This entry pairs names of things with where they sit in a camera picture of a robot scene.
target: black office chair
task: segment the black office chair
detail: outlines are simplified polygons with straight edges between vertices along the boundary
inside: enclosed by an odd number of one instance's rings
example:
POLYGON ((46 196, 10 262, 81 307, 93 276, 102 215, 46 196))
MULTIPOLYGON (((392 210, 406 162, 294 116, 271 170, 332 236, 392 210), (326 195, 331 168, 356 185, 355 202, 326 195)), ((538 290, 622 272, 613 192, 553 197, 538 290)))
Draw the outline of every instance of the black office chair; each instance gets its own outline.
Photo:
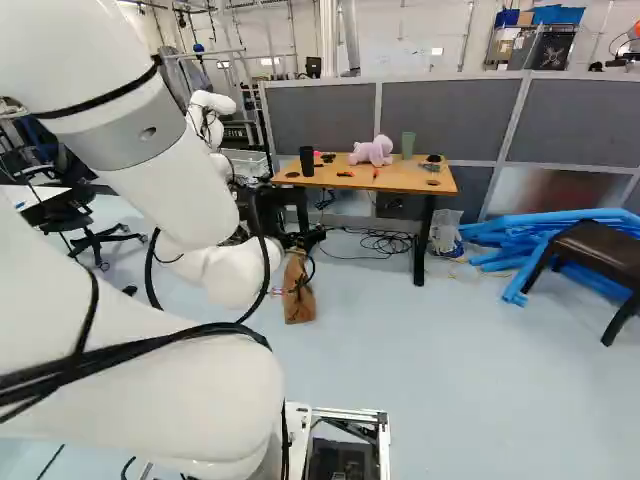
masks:
POLYGON ((93 172, 80 161, 73 162, 72 167, 65 172, 58 172, 53 165, 42 165, 17 172, 15 177, 17 179, 31 180, 37 174, 45 174, 49 178, 56 178, 56 181, 40 184, 39 186, 71 188, 71 199, 67 197, 59 202, 56 202, 55 199, 46 202, 43 222, 39 227, 45 235, 81 229, 84 232, 84 237, 69 240, 72 248, 68 256, 77 259, 78 255, 91 247, 95 266, 106 272, 109 270, 110 264, 100 254, 103 243, 137 239, 144 244, 148 238, 141 233, 131 233, 129 227, 122 223, 100 232, 93 232, 89 229, 89 225, 93 223, 91 218, 93 210, 89 208, 89 204, 96 198, 96 192, 83 180, 87 176, 83 174, 85 169, 88 172, 87 175, 95 178, 93 172), (116 235, 118 231, 122 232, 123 235, 116 235))

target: cardboard box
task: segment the cardboard box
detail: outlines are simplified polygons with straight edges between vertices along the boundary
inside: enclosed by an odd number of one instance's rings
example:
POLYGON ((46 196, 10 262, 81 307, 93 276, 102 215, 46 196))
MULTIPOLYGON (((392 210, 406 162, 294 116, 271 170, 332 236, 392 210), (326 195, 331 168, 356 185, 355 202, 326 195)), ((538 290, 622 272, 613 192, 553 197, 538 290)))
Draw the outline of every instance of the cardboard box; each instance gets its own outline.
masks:
POLYGON ((518 15, 518 26, 530 26, 533 23, 533 13, 534 12, 520 12, 520 15, 518 15))

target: black tumbler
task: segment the black tumbler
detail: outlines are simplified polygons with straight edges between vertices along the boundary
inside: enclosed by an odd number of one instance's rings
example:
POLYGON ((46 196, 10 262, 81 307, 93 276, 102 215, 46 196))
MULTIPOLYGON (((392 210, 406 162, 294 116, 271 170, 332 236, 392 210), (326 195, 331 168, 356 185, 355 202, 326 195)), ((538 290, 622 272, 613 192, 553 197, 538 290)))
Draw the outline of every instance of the black tumbler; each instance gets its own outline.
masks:
POLYGON ((313 147, 300 147, 300 164, 305 177, 313 177, 313 161, 313 147))

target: wooden desk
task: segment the wooden desk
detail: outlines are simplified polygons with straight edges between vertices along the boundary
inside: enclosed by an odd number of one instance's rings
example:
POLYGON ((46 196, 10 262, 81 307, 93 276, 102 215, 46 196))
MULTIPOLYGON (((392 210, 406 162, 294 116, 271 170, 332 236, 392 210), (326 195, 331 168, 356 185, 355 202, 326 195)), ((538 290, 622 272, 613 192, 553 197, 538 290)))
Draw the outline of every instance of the wooden desk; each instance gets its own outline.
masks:
POLYGON ((279 185, 293 185, 299 189, 301 195, 296 202, 298 222, 301 231, 309 230, 309 214, 307 212, 306 187, 345 188, 354 190, 374 190, 378 192, 398 192, 424 195, 424 208, 422 212, 422 225, 420 233, 413 240, 413 283, 417 286, 424 285, 424 255, 427 250, 431 217, 435 209, 435 199, 438 195, 456 195, 458 188, 451 175, 451 170, 446 160, 441 162, 440 172, 427 172, 419 163, 426 159, 427 155, 415 155, 410 160, 402 160, 400 155, 394 155, 393 164, 378 168, 377 178, 373 178, 373 165, 369 163, 350 166, 347 163, 347 153, 338 153, 333 163, 323 163, 320 157, 316 157, 316 166, 313 177, 302 175, 299 161, 293 161, 287 167, 279 171, 271 182, 279 185), (292 172, 299 176, 287 176, 292 172), (338 172, 352 172, 353 177, 338 177, 338 172))

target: light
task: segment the light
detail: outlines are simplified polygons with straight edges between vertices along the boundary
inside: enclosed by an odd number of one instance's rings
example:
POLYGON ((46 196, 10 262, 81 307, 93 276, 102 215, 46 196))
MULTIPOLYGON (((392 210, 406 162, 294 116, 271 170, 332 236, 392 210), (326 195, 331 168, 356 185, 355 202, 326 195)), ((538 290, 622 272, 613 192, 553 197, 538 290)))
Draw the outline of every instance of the light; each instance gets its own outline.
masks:
MULTIPOLYGON (((276 65, 280 65, 280 57, 273 57, 273 62, 276 65)), ((261 58, 260 59, 260 65, 262 65, 263 67, 270 67, 271 66, 271 57, 261 58)))

